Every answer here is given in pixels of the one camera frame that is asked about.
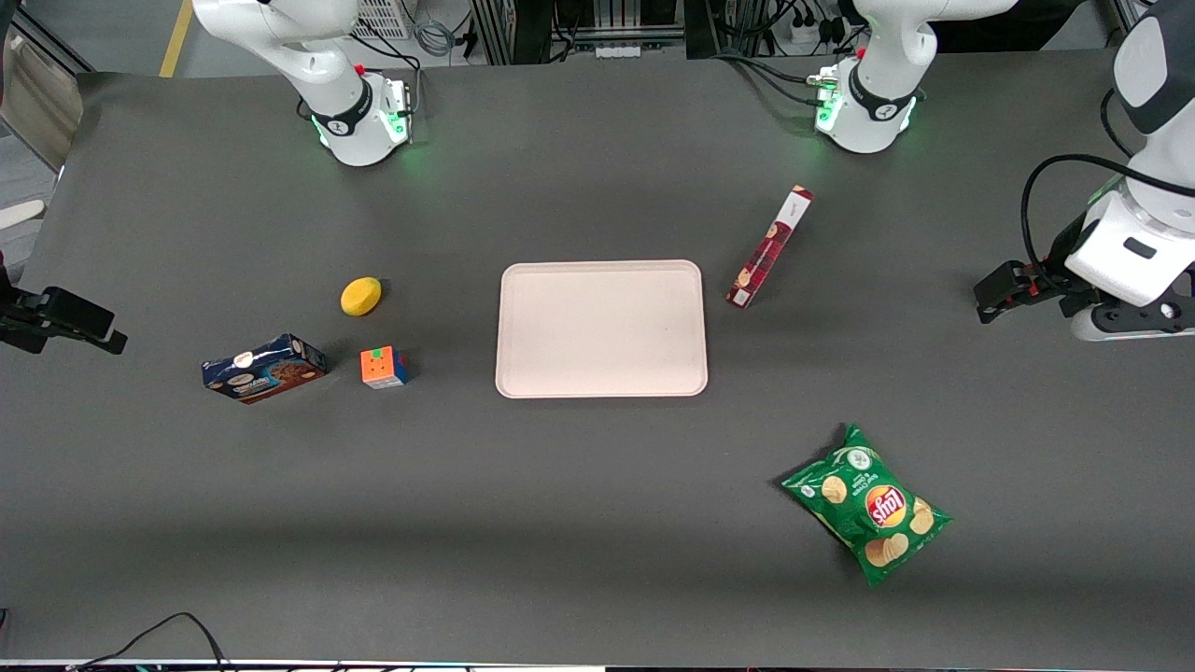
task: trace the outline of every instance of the white tray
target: white tray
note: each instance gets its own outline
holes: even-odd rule
[[[508,268],[494,378],[513,399],[699,393],[701,270],[684,259]]]

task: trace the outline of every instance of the lay's logo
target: lay's logo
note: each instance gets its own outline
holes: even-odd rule
[[[891,485],[876,485],[868,490],[868,515],[878,527],[895,527],[905,520],[908,507],[905,495]]]

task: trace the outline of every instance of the lay's chip bag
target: lay's chip bag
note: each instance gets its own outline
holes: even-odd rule
[[[854,552],[870,586],[883,581],[950,523],[945,512],[893,477],[854,424],[847,428],[841,448],[783,484]]]

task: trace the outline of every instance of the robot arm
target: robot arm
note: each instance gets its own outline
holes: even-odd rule
[[[1083,340],[1195,334],[1195,299],[1172,289],[1178,276],[1195,275],[1193,29],[1195,2],[1159,0],[1116,54],[1116,90],[1146,136],[1128,167],[1156,184],[1114,179],[1041,268],[1009,262],[997,269],[975,287],[981,320],[1061,294]]]
[[[929,22],[966,20],[1009,11],[1016,0],[854,0],[871,25],[864,56],[822,68],[817,83],[831,83],[828,111],[815,128],[841,147],[870,154],[893,143],[908,126],[925,71],[938,53]],[[838,86],[845,81],[846,86]]]
[[[320,141],[342,163],[374,164],[406,142],[405,85],[361,72],[330,42],[353,32],[357,0],[192,4],[208,32],[251,51],[294,85],[311,108]]]

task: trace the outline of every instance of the cable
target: cable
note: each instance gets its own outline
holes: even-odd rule
[[[865,30],[871,30],[871,26],[864,24],[864,25],[860,25],[859,28],[854,29],[853,31],[851,31],[851,35],[848,35],[846,37],[846,39],[844,39],[842,42],[839,43],[839,48],[834,49],[834,53],[835,54],[848,54],[851,51],[851,43],[854,42],[856,39],[858,39],[859,36],[863,35],[863,31],[865,31]]]
[[[1133,152],[1128,151],[1128,147],[1124,146],[1124,142],[1122,142],[1120,136],[1116,135],[1116,130],[1113,128],[1111,122],[1108,121],[1108,103],[1111,102],[1113,96],[1115,93],[1116,88],[1109,88],[1108,93],[1104,93],[1104,99],[1099,102],[1099,123],[1104,124],[1104,133],[1108,134],[1108,138],[1113,141],[1113,145],[1116,145],[1116,148],[1123,152],[1126,157],[1132,157]]]
[[[124,654],[124,652],[127,652],[130,648],[133,648],[137,642],[141,641],[142,637],[145,637],[149,633],[153,633],[158,628],[161,628],[166,623],[170,623],[171,621],[173,621],[176,618],[179,618],[179,617],[190,619],[191,623],[195,623],[200,628],[200,630],[203,631],[203,637],[206,640],[208,640],[208,648],[212,649],[212,655],[216,659],[216,667],[220,670],[220,672],[223,672],[223,670],[225,670],[225,660],[228,660],[228,658],[223,654],[222,650],[220,650],[220,644],[216,643],[216,639],[212,636],[212,631],[208,630],[207,625],[204,625],[202,622],[200,622],[200,619],[196,618],[195,615],[191,613],[191,612],[189,612],[189,611],[179,611],[178,613],[174,613],[172,616],[167,616],[166,618],[163,618],[155,625],[152,625],[148,629],[142,630],[141,634],[139,634],[136,637],[133,637],[131,640],[129,640],[129,643],[127,643],[123,647],[121,647],[121,650],[117,650],[116,653],[110,653],[108,655],[102,655],[99,658],[93,658],[93,659],[88,660],[87,662],[84,662],[82,665],[69,666],[69,667],[67,667],[67,670],[69,672],[85,672],[88,667],[91,667],[92,665],[96,665],[97,662],[103,662],[105,660],[111,660],[114,658],[117,658],[117,656]]]
[[[756,61],[755,59],[748,59],[747,56],[740,56],[739,54],[717,54],[717,55],[710,56],[710,57],[715,59],[717,61],[730,61],[730,62],[735,62],[735,63],[743,63],[746,66],[750,66],[753,68],[761,69],[761,71],[766,72],[767,74],[770,74],[770,75],[772,75],[772,77],[774,77],[777,79],[783,79],[784,81],[791,81],[793,84],[804,84],[805,83],[805,78],[803,78],[803,77],[798,77],[798,75],[795,75],[795,74],[783,73],[783,72],[773,68],[772,66],[770,66],[770,65],[767,65],[765,62]]]
[[[471,19],[472,17],[473,17],[473,12],[468,12],[467,14],[465,14],[465,18],[464,18],[464,19],[461,19],[459,24],[456,24],[456,28],[452,29],[452,33],[453,33],[453,35],[456,35],[456,31],[458,31],[458,30],[460,30],[460,29],[461,29],[461,26],[464,26],[464,25],[465,25],[465,22],[467,22],[467,20],[468,20],[468,19]]]
[[[411,32],[415,35],[415,41],[419,44],[421,49],[431,56],[443,57],[452,55],[452,49],[456,45],[455,30],[448,30],[448,26],[431,18],[431,14],[428,14],[427,20],[417,22],[406,7],[406,0],[399,0],[399,5],[403,6],[403,13],[411,22]]]
[[[556,16],[554,14],[552,16],[552,30],[554,30],[556,35],[564,42],[564,50],[549,59],[547,60],[549,63],[554,63],[557,61],[563,63],[564,60],[569,57],[569,53],[572,51],[572,49],[575,49],[577,45],[577,29],[580,26],[581,26],[581,14],[578,12],[577,20],[574,22],[572,24],[572,30],[569,31],[569,35],[564,35],[564,32],[560,30],[560,24],[556,20]]]
[[[1182,187],[1179,184],[1173,184],[1164,179],[1158,179],[1157,177],[1151,177],[1148,175],[1145,175],[1144,172],[1138,172],[1126,165],[1117,164],[1116,161],[1110,161],[1108,159],[1104,159],[1102,157],[1096,157],[1092,154],[1058,154],[1037,164],[1037,167],[1035,167],[1034,171],[1029,173],[1029,179],[1025,181],[1024,191],[1021,193],[1021,237],[1025,244],[1025,255],[1029,257],[1029,263],[1032,264],[1034,269],[1037,271],[1037,275],[1042,280],[1044,280],[1046,283],[1049,285],[1052,289],[1059,293],[1079,294],[1079,292],[1076,292],[1070,287],[1067,288],[1059,287],[1054,282],[1054,279],[1052,279],[1049,274],[1046,273],[1046,269],[1042,268],[1042,262],[1041,259],[1037,258],[1037,251],[1034,250],[1032,234],[1029,232],[1029,196],[1034,191],[1034,184],[1037,182],[1037,177],[1041,176],[1041,173],[1049,166],[1054,164],[1061,164],[1064,161],[1074,161],[1074,163],[1096,165],[1102,169],[1117,172],[1120,175],[1123,175],[1124,177],[1129,177],[1144,184],[1148,184],[1150,187],[1162,189],[1164,191],[1170,191],[1171,194],[1178,194],[1179,196],[1188,196],[1195,198],[1195,188]]]
[[[406,62],[406,65],[411,66],[411,68],[415,71],[415,102],[411,103],[410,110],[407,110],[405,112],[405,115],[403,115],[403,116],[412,115],[412,114],[419,111],[419,105],[423,104],[423,63],[419,62],[419,60],[417,57],[415,57],[415,56],[407,56],[407,55],[403,54],[402,51],[399,51],[393,44],[390,43],[390,41],[387,41],[385,37],[382,37],[381,33],[378,32],[378,29],[375,29],[373,26],[373,24],[370,24],[369,22],[366,22],[366,20],[362,19],[361,23],[366,24],[366,28],[369,29],[369,32],[374,33],[374,37],[376,37],[378,39],[380,39],[382,42],[382,44],[385,44],[386,47],[390,47],[391,51],[393,51],[393,53],[392,54],[387,54],[386,51],[382,51],[381,49],[374,47],[373,44],[369,44],[364,39],[361,39],[356,35],[353,35],[351,32],[349,33],[349,37],[351,37],[354,41],[356,41],[362,47],[364,47],[364,48],[367,48],[367,49],[369,49],[372,51],[375,51],[378,54],[381,54],[382,56],[390,56],[391,59],[402,59],[403,61]]]
[[[779,23],[779,20],[782,18],[784,18],[784,14],[788,13],[789,10],[792,10],[792,8],[796,7],[796,5],[797,5],[798,1],[801,1],[801,0],[788,0],[786,2],[785,1],[778,2],[777,4],[777,8],[776,8],[776,13],[772,14],[771,17],[768,17],[768,19],[766,22],[764,22],[764,24],[758,25],[755,28],[748,29],[748,28],[746,28],[746,25],[734,26],[734,25],[730,25],[730,24],[725,23],[724,20],[718,20],[718,19],[715,19],[715,24],[713,25],[715,25],[715,28],[717,28],[721,32],[723,32],[725,35],[736,35],[736,33],[741,32],[741,35],[742,35],[743,38],[755,37],[758,35],[762,35],[767,30],[771,30],[772,26],[774,26],[777,23]],[[741,50],[741,47],[742,45],[740,44],[739,48],[736,48],[736,50]]]
[[[761,81],[764,81],[764,84],[767,84],[772,88],[777,90],[780,93],[780,96],[784,96],[785,98],[788,98],[790,100],[801,103],[803,105],[809,105],[811,108],[817,108],[817,106],[821,105],[821,100],[817,100],[815,98],[801,98],[799,96],[795,96],[795,94],[785,91],[784,87],[780,86],[780,84],[778,81],[776,81],[771,77],[768,77],[770,74],[774,73],[777,75],[783,75],[782,79],[784,79],[785,81],[795,81],[793,79],[791,79],[792,75],[786,75],[786,74],[777,71],[776,68],[765,66],[764,63],[760,63],[760,62],[754,61],[752,59],[748,59],[746,56],[739,56],[739,55],[735,55],[735,54],[718,54],[718,55],[711,56],[711,57],[715,59],[715,60],[718,60],[718,61],[728,61],[728,62],[733,62],[733,63],[741,63],[743,66],[747,66],[748,68],[752,68],[752,71],[754,71],[755,75],[758,75],[759,79]]]

